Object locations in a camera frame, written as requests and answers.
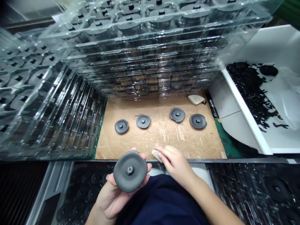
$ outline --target sanding sponge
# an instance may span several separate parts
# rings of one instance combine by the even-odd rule
[[[162,159],[159,157],[159,151],[158,150],[152,150],[152,155],[161,163],[163,163]]]
[[[205,99],[203,97],[201,97],[200,95],[190,95],[187,97],[191,103],[193,103],[194,105],[198,105],[201,102],[203,102]]]

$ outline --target white plastic container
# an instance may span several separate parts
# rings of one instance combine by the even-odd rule
[[[290,25],[262,28],[245,48],[228,62],[273,63],[300,74],[300,32]],[[275,128],[261,132],[226,69],[211,86],[210,94],[224,130],[259,153],[300,153],[300,130]]]

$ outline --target hand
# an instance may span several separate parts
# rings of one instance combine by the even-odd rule
[[[162,159],[169,174],[186,189],[195,179],[196,174],[184,155],[178,149],[170,145],[161,147],[155,144],[154,149],[160,152],[158,155]]]
[[[141,158],[146,160],[147,155],[145,153],[141,154]],[[152,168],[152,164],[147,164],[147,173]],[[113,174],[109,174],[106,176],[106,184],[101,189],[98,198],[96,200],[96,207],[100,210],[106,219],[113,219],[117,216],[117,214],[123,209],[125,204],[130,200],[130,198],[142,187],[144,187],[149,181],[150,175],[146,175],[142,184],[131,193],[126,193],[122,191],[116,184],[115,178]]]

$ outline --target left hand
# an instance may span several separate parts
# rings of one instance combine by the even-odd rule
[[[141,158],[146,160],[146,153],[141,154]],[[151,163],[147,163],[147,173],[150,172],[152,168]],[[106,177],[106,184],[101,189],[95,206],[101,211],[100,213],[105,216],[106,219],[113,219],[117,216],[117,214],[123,209],[126,203],[130,200],[130,198],[142,187],[144,187],[149,181],[150,175],[146,175],[142,184],[133,192],[126,193],[122,191],[116,184],[115,178],[113,174],[109,174]]]

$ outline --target cardboard sheet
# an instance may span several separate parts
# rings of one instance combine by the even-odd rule
[[[185,111],[186,116],[181,123],[169,116],[175,107]],[[195,113],[204,115],[207,121],[207,127],[203,130],[197,130],[190,124],[190,116]],[[140,114],[151,118],[147,129],[136,125]],[[121,135],[114,129],[116,121],[120,119],[126,119],[129,125],[128,131]],[[140,153],[145,152],[147,158],[154,158],[151,151],[155,143],[173,145],[191,159],[222,159],[225,156],[208,104],[195,106],[184,97],[118,103],[108,101],[96,159],[119,159],[132,147],[136,147]]]

